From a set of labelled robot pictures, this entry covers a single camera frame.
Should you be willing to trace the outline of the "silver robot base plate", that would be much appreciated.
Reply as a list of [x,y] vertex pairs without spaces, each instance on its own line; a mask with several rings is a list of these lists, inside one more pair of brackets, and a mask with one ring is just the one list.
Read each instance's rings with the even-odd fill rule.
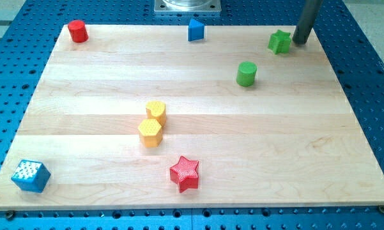
[[221,0],[154,0],[154,12],[221,12]]

